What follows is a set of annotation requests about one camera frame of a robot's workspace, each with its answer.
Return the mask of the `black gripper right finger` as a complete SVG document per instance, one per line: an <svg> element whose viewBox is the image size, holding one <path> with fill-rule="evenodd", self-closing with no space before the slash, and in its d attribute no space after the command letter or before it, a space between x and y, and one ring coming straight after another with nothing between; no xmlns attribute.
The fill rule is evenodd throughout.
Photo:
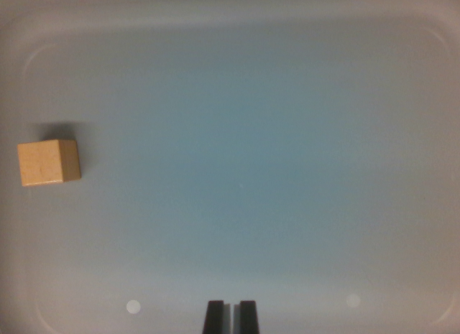
<svg viewBox="0 0 460 334"><path fill-rule="evenodd" d="M233 321L234 334L260 334L257 303L243 300L235 305Z"/></svg>

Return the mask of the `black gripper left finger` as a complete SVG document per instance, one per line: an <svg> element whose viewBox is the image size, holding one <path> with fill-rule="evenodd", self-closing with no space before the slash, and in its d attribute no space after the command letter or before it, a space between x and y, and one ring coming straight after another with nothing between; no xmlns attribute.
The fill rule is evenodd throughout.
<svg viewBox="0 0 460 334"><path fill-rule="evenodd" d="M226 334L231 331L230 304L211 300L206 308L202 334Z"/></svg>

